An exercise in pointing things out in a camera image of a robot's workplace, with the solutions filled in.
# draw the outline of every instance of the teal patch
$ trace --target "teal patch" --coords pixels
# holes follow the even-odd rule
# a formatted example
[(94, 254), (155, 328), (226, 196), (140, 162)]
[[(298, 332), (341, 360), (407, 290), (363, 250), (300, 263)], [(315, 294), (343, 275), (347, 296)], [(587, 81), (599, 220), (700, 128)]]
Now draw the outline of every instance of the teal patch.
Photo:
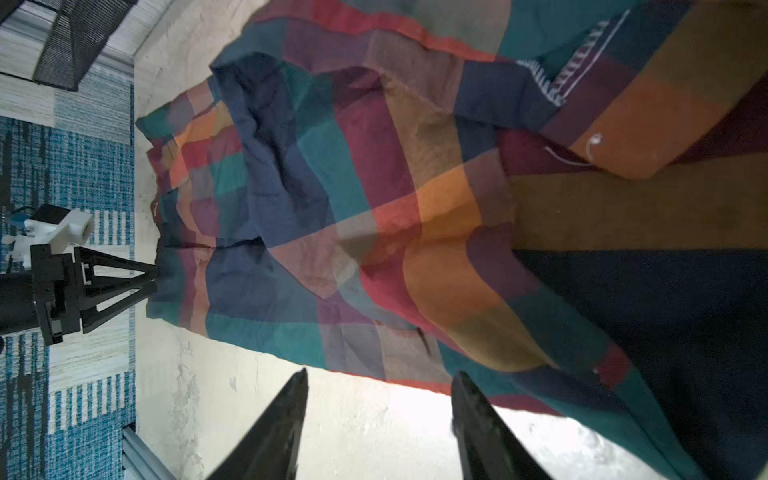
[(147, 318), (162, 319), (171, 325), (179, 326), (181, 303), (158, 302), (152, 300), (147, 303)]
[(560, 70), (565, 68), (565, 65), (568, 65), (574, 53), (587, 39), (587, 34), (588, 32), (583, 32), (581, 35), (573, 37), (567, 44), (537, 58), (538, 63), (544, 69), (547, 79), (554, 80), (560, 73)]
[(243, 202), (246, 196), (245, 187), (233, 188), (228, 194), (216, 195), (219, 238), (237, 238), (238, 230), (243, 227), (244, 219), (247, 219), (248, 205)]
[(651, 394), (648, 385), (637, 369), (632, 368), (624, 380), (614, 389), (624, 404), (633, 412), (645, 432), (662, 452), (667, 454), (669, 462), (683, 478), (705, 478), (696, 462), (683, 450), (667, 422), (664, 411)]
[(178, 198), (178, 190), (171, 190), (167, 194), (165, 194), (158, 202), (157, 202), (157, 216), (160, 218), (162, 223), (169, 223), (170, 218), (168, 216), (168, 206), (171, 205), (171, 208), (176, 206), (176, 201)]
[(203, 168), (210, 169), (210, 176), (214, 181), (215, 197), (245, 187), (248, 181), (248, 170), (245, 167), (243, 152), (228, 155), (221, 161)]
[(165, 104), (146, 117), (136, 120), (136, 127), (147, 140), (167, 140), (174, 136), (174, 131), (166, 120), (169, 110), (170, 104)]
[(208, 337), (301, 365), (325, 369), (323, 340), (317, 323), (259, 322), (208, 313)]
[(208, 77), (208, 90), (210, 90), (211, 97), (214, 98), (210, 106), (215, 108), (216, 104), (221, 101), (221, 90), (219, 90), (219, 82), (216, 81), (216, 77), (213, 75)]
[(442, 342), (438, 345), (445, 371), (451, 377), (456, 376), (459, 372), (466, 372), (485, 396), (518, 394), (518, 391), (512, 388), (511, 377), (508, 373), (497, 372), (480, 365)]
[(333, 113), (331, 77), (313, 76), (288, 64), (282, 64), (280, 70), (293, 102), (296, 143), (323, 185), (336, 222), (370, 210), (349, 146)]
[(639, 4), (640, 0), (515, 0), (498, 54), (540, 57)]
[(561, 369), (578, 379), (594, 378), (592, 369), (611, 344), (605, 332), (544, 285), (507, 304)]

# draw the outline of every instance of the orange patch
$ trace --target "orange patch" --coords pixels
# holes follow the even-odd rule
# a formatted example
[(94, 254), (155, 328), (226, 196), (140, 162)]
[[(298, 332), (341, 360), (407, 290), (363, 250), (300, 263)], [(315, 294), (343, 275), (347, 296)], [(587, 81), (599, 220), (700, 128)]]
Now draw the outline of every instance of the orange patch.
[(556, 366), (506, 303), (478, 313), (446, 332), (467, 356), (499, 372)]
[(464, 167), (448, 170), (416, 191), (422, 242), (469, 235), (482, 224)]
[(183, 132), (174, 137), (177, 154), (169, 170), (171, 188), (178, 187), (189, 176), (187, 163), (184, 161), (184, 154), (182, 153), (184, 145), (211, 138), (232, 124), (232, 117), (227, 106), (223, 102), (219, 102), (211, 111), (194, 118)]
[(741, 3), (694, 2), (644, 72), (736, 104), (768, 68), (768, 8)]
[[(644, 179), (681, 155), (730, 109), (640, 74), (571, 145), (576, 154), (626, 178)], [(590, 144), (600, 136), (599, 144)]]
[(171, 140), (163, 145), (163, 154), (160, 158), (160, 162), (163, 164), (163, 167), (165, 167), (166, 171), (170, 171), (170, 169), (174, 166), (174, 162), (178, 156), (178, 151), (179, 149), (176, 147), (176, 141)]
[(194, 259), (197, 264), (194, 276), (195, 296), (192, 305), (192, 318), (190, 319), (190, 331), (202, 336), (208, 336), (205, 327), (205, 319), (208, 316), (210, 301), (208, 299), (208, 287), (205, 282), (205, 270), (210, 258), (214, 255), (213, 248), (195, 248)]
[(365, 265), (375, 265), (405, 248), (421, 235), (421, 217), (416, 194), (410, 194), (373, 209), (376, 242), (366, 255)]
[(413, 244), (403, 261), (414, 303), (426, 319), (446, 332), (503, 303), (470, 263), (466, 253), (469, 235), (446, 235)]

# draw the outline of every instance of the white thread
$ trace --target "white thread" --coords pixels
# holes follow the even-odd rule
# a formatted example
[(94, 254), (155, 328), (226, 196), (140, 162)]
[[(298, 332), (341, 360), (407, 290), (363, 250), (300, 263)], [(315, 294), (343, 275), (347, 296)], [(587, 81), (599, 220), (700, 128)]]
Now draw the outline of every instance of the white thread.
[(574, 167), (590, 167), (591, 166), (591, 164), (589, 164), (588, 162), (574, 162), (571, 160), (567, 160), (561, 157), (560, 155), (556, 154), (554, 150), (552, 150), (550, 147), (544, 147), (544, 150), (547, 151), (547, 153), (549, 153), (552, 157), (557, 158), (559, 161), (561, 161), (566, 165), (573, 165)]
[(536, 60), (517, 60), (515, 63), (526, 67), (531, 71), (533, 80), (547, 100), (553, 103), (556, 107), (563, 106), (563, 98), (558, 95), (557, 89), (551, 86), (551, 82), (547, 79), (547, 73), (544, 71), (544, 67), (542, 67), (541, 64)]
[(605, 33), (605, 29), (610, 23), (609, 20), (603, 20), (602, 22), (598, 22), (598, 24), (590, 30), (587, 41), (576, 50), (571, 56), (571, 60), (565, 65), (565, 68), (563, 68), (554, 79), (553, 85), (558, 92), (563, 88), (563, 85), (571, 79), (571, 76), (581, 68), (584, 64), (584, 59), (592, 52), (592, 48), (598, 44), (598, 39)]
[(624, 20), (627, 19), (627, 16), (629, 16), (629, 10), (625, 11), (624, 14), (621, 16), (621, 19), (618, 21), (616, 26), (614, 27), (613, 31), (611, 31), (611, 34), (608, 36), (608, 38), (605, 39), (605, 43), (600, 47), (600, 50), (595, 54), (594, 58), (592, 58), (592, 62), (590, 62), (589, 66), (584, 69), (583, 72), (581, 72), (581, 75), (571, 84), (570, 88), (566, 90), (566, 92), (562, 95), (563, 99), (565, 99), (571, 91), (578, 85), (578, 82), (581, 81), (582, 78), (587, 74), (588, 71), (592, 69), (595, 62), (598, 61), (598, 58), (603, 54), (603, 51), (608, 46), (609, 43), (611, 43), (611, 39), (613, 39), (614, 35), (616, 35), (616, 32), (621, 28), (621, 26), (624, 24)]
[(592, 157), (592, 152), (590, 149), (592, 148), (592, 145), (599, 145), (603, 141), (603, 134), (594, 134), (591, 137), (589, 137), (589, 140), (587, 140), (587, 159), (589, 159), (590, 163), (594, 163), (594, 158)]

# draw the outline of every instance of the navy blue patch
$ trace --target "navy blue patch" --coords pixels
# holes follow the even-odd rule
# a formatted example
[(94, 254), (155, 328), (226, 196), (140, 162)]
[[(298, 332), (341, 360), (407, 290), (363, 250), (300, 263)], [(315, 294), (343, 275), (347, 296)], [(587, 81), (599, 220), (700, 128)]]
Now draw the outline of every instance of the navy blue patch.
[(243, 54), (214, 75), (243, 142), (249, 221), (264, 242), (282, 245), (335, 223), (328, 195), (297, 146), (280, 62)]
[(317, 324), (317, 298), (275, 261), (261, 240), (217, 248), (205, 280), (212, 314)]
[(496, 129), (493, 125), (455, 117), (458, 144), (462, 148), (462, 160), (467, 162), (480, 154), (496, 148)]
[(687, 2), (654, 2), (633, 8), (604, 55), (640, 72), (688, 12)]
[(464, 63), (454, 113), (505, 128), (538, 131), (557, 111), (531, 71), (515, 63)]
[(515, 254), (626, 352), (710, 478), (757, 477), (768, 458), (768, 416), (757, 414), (768, 376), (756, 374), (768, 364), (768, 251)]

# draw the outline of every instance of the black mesh basket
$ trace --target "black mesh basket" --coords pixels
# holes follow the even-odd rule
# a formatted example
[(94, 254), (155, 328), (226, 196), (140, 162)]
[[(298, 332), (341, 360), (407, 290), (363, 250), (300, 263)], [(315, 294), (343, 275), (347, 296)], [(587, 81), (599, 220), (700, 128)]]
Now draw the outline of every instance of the black mesh basket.
[(136, 1), (63, 0), (32, 80), (77, 91), (80, 80)]
[(22, 3), (24, 0), (0, 0), (0, 23), (5, 22)]
[(36, 3), (38, 5), (42, 5), (46, 8), (50, 8), (51, 10), (58, 10), (61, 8), (61, 3), (64, 0), (28, 0), (31, 3)]

